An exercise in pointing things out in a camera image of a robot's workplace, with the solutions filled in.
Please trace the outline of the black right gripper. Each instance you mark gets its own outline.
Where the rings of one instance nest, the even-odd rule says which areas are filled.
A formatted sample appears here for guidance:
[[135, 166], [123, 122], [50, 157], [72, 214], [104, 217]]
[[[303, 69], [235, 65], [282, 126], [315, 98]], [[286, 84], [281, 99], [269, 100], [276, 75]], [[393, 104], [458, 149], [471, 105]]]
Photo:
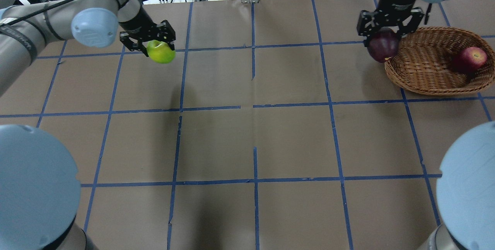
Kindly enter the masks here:
[[378, 30], [385, 27], [398, 27], [397, 34], [405, 36], [414, 33], [424, 18], [424, 12], [420, 7], [405, 11], [385, 12], [382, 9], [375, 11], [362, 10], [358, 17], [357, 34], [363, 37], [371, 37]]

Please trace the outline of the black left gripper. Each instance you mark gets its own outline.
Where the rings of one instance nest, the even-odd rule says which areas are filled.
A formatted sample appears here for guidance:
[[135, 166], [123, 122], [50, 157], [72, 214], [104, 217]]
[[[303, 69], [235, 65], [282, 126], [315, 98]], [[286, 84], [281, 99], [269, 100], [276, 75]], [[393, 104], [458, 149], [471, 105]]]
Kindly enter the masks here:
[[129, 51], [147, 51], [144, 43], [153, 40], [164, 42], [172, 51], [175, 51], [176, 32], [167, 20], [159, 24], [153, 21], [141, 24], [120, 22], [119, 26], [122, 28], [119, 41]]

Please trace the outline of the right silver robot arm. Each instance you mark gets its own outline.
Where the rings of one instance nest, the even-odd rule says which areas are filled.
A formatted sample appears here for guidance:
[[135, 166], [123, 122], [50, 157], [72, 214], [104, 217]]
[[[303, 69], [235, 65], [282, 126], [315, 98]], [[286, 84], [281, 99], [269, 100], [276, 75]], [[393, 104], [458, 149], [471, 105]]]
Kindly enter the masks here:
[[[446, 0], [423, 0], [430, 5]], [[454, 27], [420, 27], [431, 7], [416, 0], [379, 0], [362, 10], [357, 33], [388, 78], [421, 95], [474, 94], [494, 83], [494, 50]], [[462, 134], [440, 164], [436, 198], [442, 224], [421, 250], [494, 249], [494, 121]]]

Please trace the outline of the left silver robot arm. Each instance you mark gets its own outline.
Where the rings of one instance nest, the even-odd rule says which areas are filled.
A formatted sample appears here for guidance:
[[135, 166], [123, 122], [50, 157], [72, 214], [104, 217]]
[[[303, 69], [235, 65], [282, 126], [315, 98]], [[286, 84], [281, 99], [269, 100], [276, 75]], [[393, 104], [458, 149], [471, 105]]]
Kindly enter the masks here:
[[[158, 63], [175, 57], [175, 30], [155, 23], [139, 0], [58, 0], [1, 10], [1, 94], [49, 43], [77, 40], [104, 48], [119, 39]], [[1, 249], [96, 250], [77, 224], [78, 168], [43, 129], [1, 125]]]

